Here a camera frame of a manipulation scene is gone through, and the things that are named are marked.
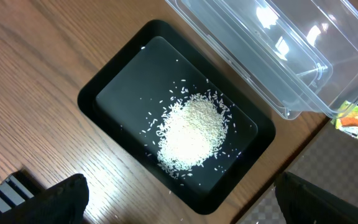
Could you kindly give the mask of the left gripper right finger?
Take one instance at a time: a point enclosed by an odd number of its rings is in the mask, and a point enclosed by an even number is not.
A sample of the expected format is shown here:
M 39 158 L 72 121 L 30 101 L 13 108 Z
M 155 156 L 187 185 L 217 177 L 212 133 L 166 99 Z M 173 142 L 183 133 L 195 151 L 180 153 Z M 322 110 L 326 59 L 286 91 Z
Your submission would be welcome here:
M 358 224 L 358 208 L 291 172 L 274 182 L 275 196 L 287 223 Z

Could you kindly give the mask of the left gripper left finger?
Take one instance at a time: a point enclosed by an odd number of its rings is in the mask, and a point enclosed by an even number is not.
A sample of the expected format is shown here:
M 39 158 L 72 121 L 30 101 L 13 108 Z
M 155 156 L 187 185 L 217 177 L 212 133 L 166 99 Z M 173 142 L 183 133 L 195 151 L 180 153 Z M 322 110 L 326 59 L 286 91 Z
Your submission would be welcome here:
M 82 174 L 74 174 L 0 214 L 0 223 L 81 223 L 88 202 L 86 178 Z

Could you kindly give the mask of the pile of rice grains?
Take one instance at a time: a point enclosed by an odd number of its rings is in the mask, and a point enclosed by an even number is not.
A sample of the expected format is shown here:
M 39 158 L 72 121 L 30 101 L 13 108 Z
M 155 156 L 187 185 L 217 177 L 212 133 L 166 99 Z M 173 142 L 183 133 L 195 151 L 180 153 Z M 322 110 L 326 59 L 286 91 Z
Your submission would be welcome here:
M 168 100 L 159 101 L 161 112 L 147 112 L 137 131 L 146 139 L 145 147 L 155 147 L 157 167 L 183 182 L 208 159 L 223 155 L 224 144 L 239 128 L 235 104 L 209 78 L 199 84 L 183 78 L 169 92 Z

